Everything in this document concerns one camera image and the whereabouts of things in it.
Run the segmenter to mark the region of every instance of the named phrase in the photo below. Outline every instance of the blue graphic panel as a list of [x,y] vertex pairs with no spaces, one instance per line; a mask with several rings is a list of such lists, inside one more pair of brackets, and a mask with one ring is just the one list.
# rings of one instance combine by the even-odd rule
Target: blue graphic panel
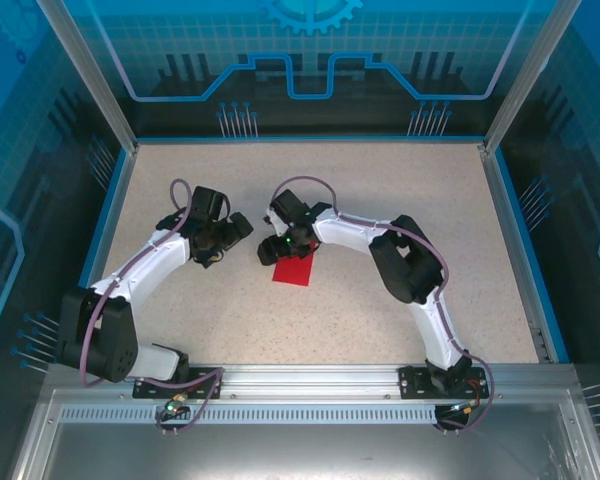
[[[204,104],[222,101],[253,102],[268,135],[404,135],[420,101],[482,103],[455,107],[446,133],[479,135],[553,4],[72,0],[68,6],[141,136],[221,135],[217,111]],[[300,120],[307,108],[312,125]]]

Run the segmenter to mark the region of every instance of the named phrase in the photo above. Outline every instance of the black bracket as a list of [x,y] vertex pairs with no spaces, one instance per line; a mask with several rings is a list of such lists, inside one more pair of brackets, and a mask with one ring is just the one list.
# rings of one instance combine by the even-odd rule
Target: black bracket
[[476,391],[468,383],[477,380],[480,385],[480,399],[489,398],[489,387],[484,369],[471,367],[467,370],[462,382],[447,394],[438,390],[431,382],[431,373],[427,367],[403,367],[398,369],[398,384],[402,400],[471,400],[476,398]]
[[[189,368],[189,377],[187,380],[182,383],[190,382],[195,380],[196,378],[200,378],[203,375],[211,373],[215,370],[215,368]],[[202,382],[195,390],[187,392],[187,396],[192,400],[204,400],[207,398],[209,394],[209,390],[213,387],[214,382],[216,381],[216,377],[213,376],[209,380]],[[211,395],[212,400],[217,400],[220,398],[220,390],[222,389],[222,382],[216,391]],[[136,380],[135,385],[133,386],[133,398],[139,399],[158,399],[158,400],[167,400],[172,398],[176,393],[179,393],[185,389],[173,389],[173,388],[162,388],[156,387],[150,383],[142,382],[140,380]]]

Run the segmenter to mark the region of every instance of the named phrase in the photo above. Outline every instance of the gear icon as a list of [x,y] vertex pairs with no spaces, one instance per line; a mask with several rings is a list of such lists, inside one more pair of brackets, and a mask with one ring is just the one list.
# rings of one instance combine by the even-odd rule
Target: gear icon
[[277,20],[281,28],[290,27],[294,34],[340,28],[343,19],[353,18],[353,9],[362,7],[362,0],[263,0],[269,20]]
[[39,27],[35,0],[0,0],[0,28],[16,48],[26,50]]

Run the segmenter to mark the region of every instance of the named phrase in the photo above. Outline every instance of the transparent wall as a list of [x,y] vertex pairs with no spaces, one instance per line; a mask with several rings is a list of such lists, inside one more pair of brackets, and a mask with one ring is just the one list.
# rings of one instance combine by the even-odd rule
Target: transparent wall
[[139,136],[484,135],[554,0],[69,0]]
[[54,325],[25,314],[77,282],[119,153],[35,2],[0,2],[0,478],[53,361]]
[[598,384],[600,0],[580,5],[501,153],[569,355]]

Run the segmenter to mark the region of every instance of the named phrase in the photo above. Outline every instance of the red paper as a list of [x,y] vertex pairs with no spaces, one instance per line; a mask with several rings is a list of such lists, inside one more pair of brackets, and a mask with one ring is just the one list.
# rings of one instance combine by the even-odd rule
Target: red paper
[[290,283],[301,287],[309,286],[311,267],[313,266],[313,253],[303,259],[300,257],[285,257],[278,260],[273,272],[273,281]]

